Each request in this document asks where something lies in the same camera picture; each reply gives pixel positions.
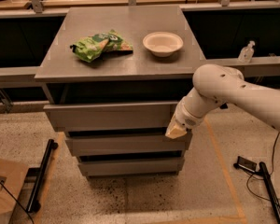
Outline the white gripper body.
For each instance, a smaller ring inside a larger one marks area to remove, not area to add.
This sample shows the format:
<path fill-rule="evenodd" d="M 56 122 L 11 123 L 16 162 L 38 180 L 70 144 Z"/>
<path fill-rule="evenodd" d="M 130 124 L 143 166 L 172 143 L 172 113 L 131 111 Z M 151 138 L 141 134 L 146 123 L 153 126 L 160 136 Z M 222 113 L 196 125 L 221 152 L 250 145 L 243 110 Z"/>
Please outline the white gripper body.
<path fill-rule="evenodd" d="M 205 107 L 201 99 L 183 97 L 175 109 L 175 122 L 183 129 L 193 129 L 204 119 Z"/>

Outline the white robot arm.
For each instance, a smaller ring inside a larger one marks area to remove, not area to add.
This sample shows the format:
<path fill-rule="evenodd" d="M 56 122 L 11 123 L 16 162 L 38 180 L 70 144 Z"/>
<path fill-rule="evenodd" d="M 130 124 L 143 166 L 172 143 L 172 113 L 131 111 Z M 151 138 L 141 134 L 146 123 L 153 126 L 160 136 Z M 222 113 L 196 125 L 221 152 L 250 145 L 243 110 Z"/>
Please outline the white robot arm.
<path fill-rule="evenodd" d="M 280 132 L 280 90 L 248 83 L 235 68 L 200 66 L 193 88 L 177 104 L 165 136 L 176 139 L 197 127 L 206 114 L 226 103 L 234 104 Z"/>

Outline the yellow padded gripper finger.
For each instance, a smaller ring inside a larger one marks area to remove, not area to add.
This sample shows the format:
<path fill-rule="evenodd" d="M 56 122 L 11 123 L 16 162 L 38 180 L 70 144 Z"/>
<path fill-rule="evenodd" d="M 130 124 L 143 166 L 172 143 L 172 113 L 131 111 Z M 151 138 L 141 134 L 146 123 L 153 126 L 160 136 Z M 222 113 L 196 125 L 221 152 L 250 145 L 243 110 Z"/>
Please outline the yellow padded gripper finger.
<path fill-rule="evenodd" d="M 170 139 L 176 139 L 184 136 L 187 133 L 187 128 L 184 123 L 177 119 L 177 115 L 173 114 L 170 123 L 166 129 L 165 136 Z"/>

